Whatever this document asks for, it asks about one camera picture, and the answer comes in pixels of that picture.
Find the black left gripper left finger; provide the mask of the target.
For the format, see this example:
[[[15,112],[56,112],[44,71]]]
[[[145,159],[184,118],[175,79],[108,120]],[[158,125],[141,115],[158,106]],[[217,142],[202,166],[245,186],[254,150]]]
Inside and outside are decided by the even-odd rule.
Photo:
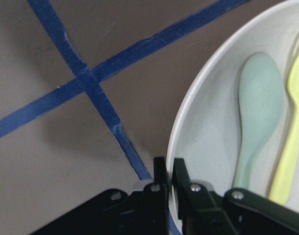
[[[169,191],[168,174],[164,157],[154,158],[154,187],[159,190],[158,186],[164,186]]]

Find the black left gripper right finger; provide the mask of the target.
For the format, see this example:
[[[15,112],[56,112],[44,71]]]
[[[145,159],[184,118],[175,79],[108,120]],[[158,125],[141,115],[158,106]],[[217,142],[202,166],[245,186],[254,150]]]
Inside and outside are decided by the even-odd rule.
[[[180,193],[190,185],[190,177],[183,158],[174,159],[172,185],[176,193]]]

